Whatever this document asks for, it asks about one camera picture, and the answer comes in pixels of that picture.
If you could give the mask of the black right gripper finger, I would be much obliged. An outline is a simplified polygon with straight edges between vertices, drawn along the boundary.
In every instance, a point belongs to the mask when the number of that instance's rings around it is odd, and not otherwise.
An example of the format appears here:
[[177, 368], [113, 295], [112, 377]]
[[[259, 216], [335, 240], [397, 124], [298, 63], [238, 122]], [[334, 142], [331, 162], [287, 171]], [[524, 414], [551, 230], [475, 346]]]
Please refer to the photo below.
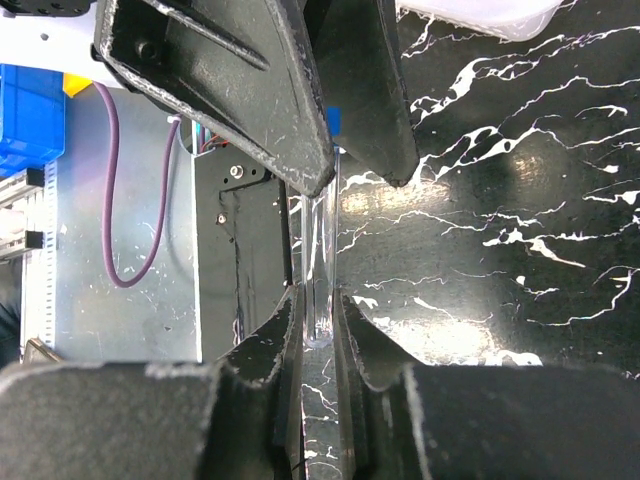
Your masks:
[[195, 120], [308, 197], [334, 175], [297, 1], [100, 1], [94, 47], [125, 85]]
[[419, 154], [393, 1], [306, 1], [304, 19], [325, 104], [341, 110], [337, 143], [393, 187]]

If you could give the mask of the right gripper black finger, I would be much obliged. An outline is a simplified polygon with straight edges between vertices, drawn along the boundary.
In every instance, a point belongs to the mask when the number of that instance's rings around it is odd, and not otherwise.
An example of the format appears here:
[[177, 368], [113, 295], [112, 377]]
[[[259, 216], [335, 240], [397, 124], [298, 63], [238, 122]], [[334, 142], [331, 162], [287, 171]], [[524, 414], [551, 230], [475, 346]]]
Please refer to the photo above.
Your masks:
[[5, 479], [300, 479], [303, 298], [211, 363], [38, 362], [1, 373]]
[[639, 385], [600, 367], [430, 366], [334, 299], [347, 479], [635, 479]]

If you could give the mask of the white perforated plastic basket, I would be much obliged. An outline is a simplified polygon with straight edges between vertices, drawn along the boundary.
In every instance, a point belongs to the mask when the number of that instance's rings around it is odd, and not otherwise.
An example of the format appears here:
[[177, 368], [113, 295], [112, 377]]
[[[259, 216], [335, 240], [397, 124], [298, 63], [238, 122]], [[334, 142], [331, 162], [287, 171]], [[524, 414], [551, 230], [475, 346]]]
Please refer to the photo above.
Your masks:
[[539, 35], [561, 0], [400, 0], [398, 8], [513, 42]]

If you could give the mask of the blue capped test tube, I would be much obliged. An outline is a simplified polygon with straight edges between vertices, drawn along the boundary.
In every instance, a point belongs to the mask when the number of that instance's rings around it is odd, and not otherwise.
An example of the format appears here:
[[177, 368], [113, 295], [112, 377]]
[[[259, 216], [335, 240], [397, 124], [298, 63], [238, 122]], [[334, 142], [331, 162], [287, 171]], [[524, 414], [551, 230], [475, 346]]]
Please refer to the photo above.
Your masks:
[[304, 341], [324, 348], [333, 338], [341, 150], [333, 145], [334, 176], [315, 198], [301, 198]]

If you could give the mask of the yellow plastic part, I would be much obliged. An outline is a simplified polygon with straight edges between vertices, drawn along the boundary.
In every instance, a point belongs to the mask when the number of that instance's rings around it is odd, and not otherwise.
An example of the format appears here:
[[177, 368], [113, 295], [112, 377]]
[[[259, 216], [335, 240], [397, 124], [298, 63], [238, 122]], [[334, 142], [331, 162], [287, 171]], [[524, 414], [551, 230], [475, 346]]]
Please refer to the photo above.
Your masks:
[[92, 83], [93, 81], [91, 79], [71, 73], [64, 73], [62, 90], [69, 98], [74, 98], [77, 94], [91, 86]]

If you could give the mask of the blue storage bin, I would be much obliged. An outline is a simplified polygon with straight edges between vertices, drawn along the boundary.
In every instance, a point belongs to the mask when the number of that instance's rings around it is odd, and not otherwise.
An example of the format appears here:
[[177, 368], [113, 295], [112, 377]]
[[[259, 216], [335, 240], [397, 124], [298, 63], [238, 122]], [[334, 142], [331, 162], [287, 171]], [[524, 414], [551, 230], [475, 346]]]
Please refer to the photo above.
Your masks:
[[1, 175], [41, 168], [65, 152], [63, 74], [1, 66]]

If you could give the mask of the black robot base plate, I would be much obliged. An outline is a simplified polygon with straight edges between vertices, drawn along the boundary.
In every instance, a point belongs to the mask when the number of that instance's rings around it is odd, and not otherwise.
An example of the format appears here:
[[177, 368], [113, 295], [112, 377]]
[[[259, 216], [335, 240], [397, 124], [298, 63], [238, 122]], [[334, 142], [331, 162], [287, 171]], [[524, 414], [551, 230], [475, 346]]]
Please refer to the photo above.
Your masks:
[[233, 146], [197, 156], [195, 238], [202, 359], [272, 315], [292, 282], [286, 186]]

